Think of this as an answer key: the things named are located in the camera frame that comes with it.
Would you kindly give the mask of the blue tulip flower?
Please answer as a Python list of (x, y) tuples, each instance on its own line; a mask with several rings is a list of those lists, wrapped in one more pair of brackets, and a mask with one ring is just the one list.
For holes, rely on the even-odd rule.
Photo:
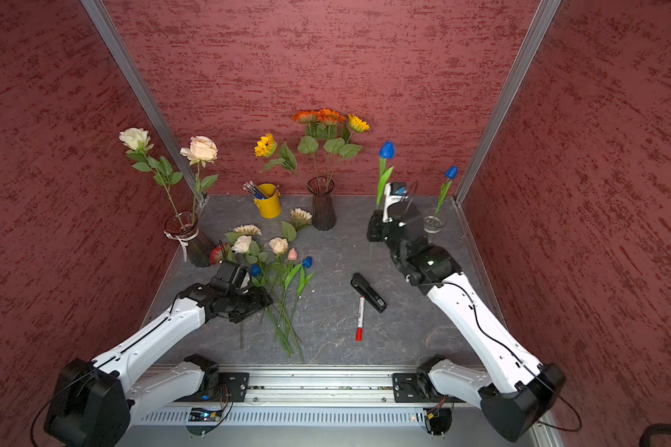
[[(395, 145), (390, 141), (384, 143), (378, 152), (378, 195), (376, 210), (383, 210), (385, 185), (389, 182), (391, 174), (393, 173), (393, 167), (389, 167), (388, 163), (395, 157), (395, 153)], [(370, 242), (369, 258), (372, 258), (372, 251), (375, 243), (376, 242)]]
[(443, 184), (441, 184), (437, 206), (436, 206), (435, 211), (434, 211), (434, 217), (437, 217), (441, 208), (443, 208), (443, 206), (445, 204), (445, 200), (447, 199), (449, 190), (450, 190), (450, 188), (453, 184), (453, 181), (457, 177), (458, 173), (459, 173), (459, 168), (457, 166), (452, 166), (445, 172), (445, 180), (444, 180)]

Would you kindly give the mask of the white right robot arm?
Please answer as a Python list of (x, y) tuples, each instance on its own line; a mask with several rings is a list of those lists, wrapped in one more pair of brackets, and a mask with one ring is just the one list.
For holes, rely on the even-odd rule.
[(510, 335), (455, 258), (430, 243), (416, 208), (398, 209), (393, 205), (390, 212), (374, 211), (368, 240), (387, 246), (406, 282), (454, 323), (484, 366), (477, 372), (433, 357), (422, 366), (426, 384), (480, 409), (503, 439), (518, 441), (554, 406), (566, 383), (564, 372), (540, 362)]

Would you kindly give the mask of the orange gerbera flower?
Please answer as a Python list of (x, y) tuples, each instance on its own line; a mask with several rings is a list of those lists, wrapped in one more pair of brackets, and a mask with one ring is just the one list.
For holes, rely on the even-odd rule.
[(308, 154), (311, 156), (316, 175), (320, 174), (316, 156), (316, 152), (319, 148), (319, 142), (316, 140), (316, 137), (320, 117), (320, 112), (316, 110), (301, 110), (296, 112), (292, 117), (294, 122), (305, 127), (305, 136), (298, 145), (298, 151), (302, 154)]
[(338, 129), (346, 121), (346, 117), (341, 113), (324, 108), (316, 112), (317, 115), (317, 131), (316, 135), (319, 140), (326, 143), (338, 137)]

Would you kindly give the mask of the yellow sunflower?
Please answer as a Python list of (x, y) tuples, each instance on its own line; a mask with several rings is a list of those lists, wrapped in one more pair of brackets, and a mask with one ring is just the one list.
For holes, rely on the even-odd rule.
[(255, 157), (266, 161), (262, 171), (271, 171), (277, 167), (298, 173), (296, 156), (287, 143), (277, 143), (272, 133), (261, 136), (255, 146)]
[(345, 144), (338, 149), (339, 156), (344, 160), (358, 156), (363, 147), (356, 143), (356, 136), (369, 130), (370, 125), (366, 121), (357, 117), (357, 115), (348, 115), (343, 128), (343, 140)]

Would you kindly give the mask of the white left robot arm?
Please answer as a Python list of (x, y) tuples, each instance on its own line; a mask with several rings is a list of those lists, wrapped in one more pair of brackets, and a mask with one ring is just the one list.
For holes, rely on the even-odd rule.
[(239, 324), (272, 303), (246, 266), (222, 262), (208, 283), (178, 292), (158, 318), (122, 343), (91, 361), (68, 363), (43, 408), (46, 434), (67, 446), (114, 446), (134, 423), (183, 398), (219, 404), (225, 419), (244, 400), (247, 374), (222, 378), (215, 361), (194, 354), (167, 372), (142, 376), (210, 320)]

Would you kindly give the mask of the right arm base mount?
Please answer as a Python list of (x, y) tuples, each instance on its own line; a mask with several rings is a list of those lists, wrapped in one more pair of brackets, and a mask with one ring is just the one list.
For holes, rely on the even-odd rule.
[(424, 403), (432, 399), (420, 389), (417, 374), (396, 372), (393, 380), (393, 398), (396, 403)]

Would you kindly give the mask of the pale pink rose flower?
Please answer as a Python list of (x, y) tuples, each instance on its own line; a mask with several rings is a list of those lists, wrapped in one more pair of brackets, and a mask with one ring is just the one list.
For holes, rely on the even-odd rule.
[(180, 155), (184, 156), (190, 166), (196, 168), (194, 199), (192, 202), (192, 213), (196, 214), (199, 203), (204, 199), (206, 190), (209, 189), (217, 180), (218, 175), (201, 176), (201, 169), (206, 169), (207, 165), (216, 162), (218, 158), (218, 148), (213, 140), (205, 136), (193, 136), (190, 138), (188, 148), (182, 148)]

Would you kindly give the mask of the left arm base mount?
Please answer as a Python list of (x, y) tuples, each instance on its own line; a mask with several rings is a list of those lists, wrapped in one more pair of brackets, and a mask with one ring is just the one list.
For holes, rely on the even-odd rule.
[(241, 403), (245, 401), (251, 374), (220, 372), (206, 379), (201, 389), (188, 396), (190, 402)]

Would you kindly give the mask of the white rose flower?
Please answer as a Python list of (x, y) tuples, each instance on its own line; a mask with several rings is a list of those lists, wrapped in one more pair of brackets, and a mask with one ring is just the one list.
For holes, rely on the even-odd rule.
[(136, 171), (150, 173), (156, 184), (164, 189), (177, 222), (185, 229), (186, 224), (171, 195), (171, 188), (182, 181), (182, 173), (176, 172), (165, 156), (155, 158), (150, 154), (155, 145), (147, 130), (128, 128), (119, 132), (119, 141), (127, 147), (125, 156), (133, 161), (132, 167)]

